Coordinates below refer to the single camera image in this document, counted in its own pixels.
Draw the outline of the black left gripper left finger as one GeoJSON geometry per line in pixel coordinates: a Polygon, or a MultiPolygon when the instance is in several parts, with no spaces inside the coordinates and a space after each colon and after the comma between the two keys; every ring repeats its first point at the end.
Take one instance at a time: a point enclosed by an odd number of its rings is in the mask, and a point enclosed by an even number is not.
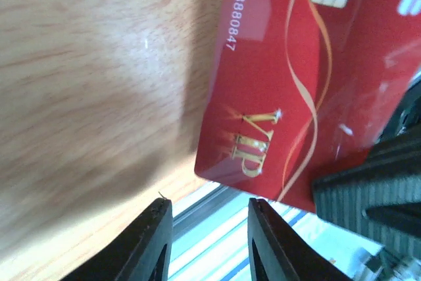
{"type": "Polygon", "coordinates": [[[167,280],[172,235],[172,202],[157,198],[109,245],[63,279],[167,280]]]}

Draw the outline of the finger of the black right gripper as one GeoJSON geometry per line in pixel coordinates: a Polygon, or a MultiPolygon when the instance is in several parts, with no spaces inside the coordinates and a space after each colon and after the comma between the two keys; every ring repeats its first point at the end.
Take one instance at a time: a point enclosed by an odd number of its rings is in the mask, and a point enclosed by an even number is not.
{"type": "Polygon", "coordinates": [[[420,127],[376,144],[360,166],[312,184],[319,218],[420,258],[420,127]]]}

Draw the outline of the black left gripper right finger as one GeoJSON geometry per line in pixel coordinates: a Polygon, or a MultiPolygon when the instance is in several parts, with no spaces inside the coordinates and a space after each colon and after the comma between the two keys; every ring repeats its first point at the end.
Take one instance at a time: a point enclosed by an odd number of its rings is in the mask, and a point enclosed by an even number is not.
{"type": "Polygon", "coordinates": [[[349,280],[311,248],[263,199],[250,198],[247,217],[252,280],[349,280]]]}

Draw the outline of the red VIP card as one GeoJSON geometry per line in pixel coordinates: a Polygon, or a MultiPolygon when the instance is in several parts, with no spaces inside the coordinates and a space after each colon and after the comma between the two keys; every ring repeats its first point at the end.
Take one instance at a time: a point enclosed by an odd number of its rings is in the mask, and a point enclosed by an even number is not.
{"type": "Polygon", "coordinates": [[[420,0],[223,0],[198,176],[314,211],[420,68],[420,0]]]}

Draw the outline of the aluminium front rail frame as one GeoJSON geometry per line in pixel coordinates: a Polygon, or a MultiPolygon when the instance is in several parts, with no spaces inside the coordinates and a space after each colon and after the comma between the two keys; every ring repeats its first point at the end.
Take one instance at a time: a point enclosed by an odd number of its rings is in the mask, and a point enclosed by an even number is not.
{"type": "MultiPolygon", "coordinates": [[[[250,280],[247,243],[251,194],[208,183],[173,206],[169,280],[250,280]]],[[[272,202],[271,207],[323,258],[352,277],[380,245],[272,202]]]]}

